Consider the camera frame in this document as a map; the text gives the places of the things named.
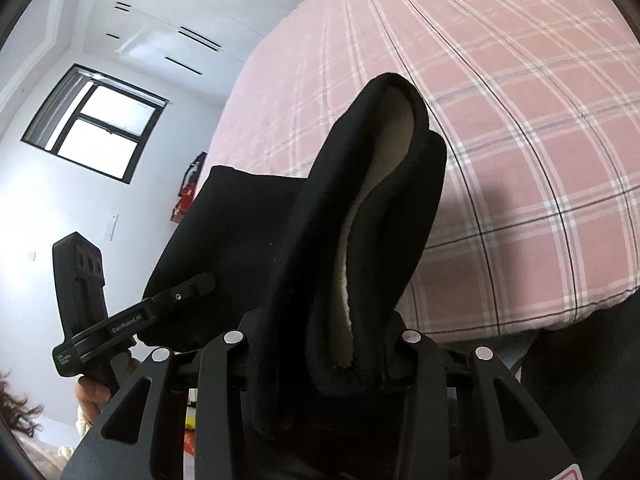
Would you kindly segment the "person left hand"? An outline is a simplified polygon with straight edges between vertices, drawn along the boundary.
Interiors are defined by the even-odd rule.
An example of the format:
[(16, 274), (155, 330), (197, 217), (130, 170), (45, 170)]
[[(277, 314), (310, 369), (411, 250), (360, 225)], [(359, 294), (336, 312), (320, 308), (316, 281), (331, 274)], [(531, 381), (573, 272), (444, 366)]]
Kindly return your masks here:
[[(140, 361), (134, 358), (130, 352), (119, 353), (111, 362), (115, 367), (116, 377), (128, 378), (140, 365)], [(88, 422), (95, 422), (101, 415), (102, 406), (111, 401), (112, 393), (102, 382), (96, 382), (92, 378), (81, 376), (76, 382), (74, 395), (82, 416)]]

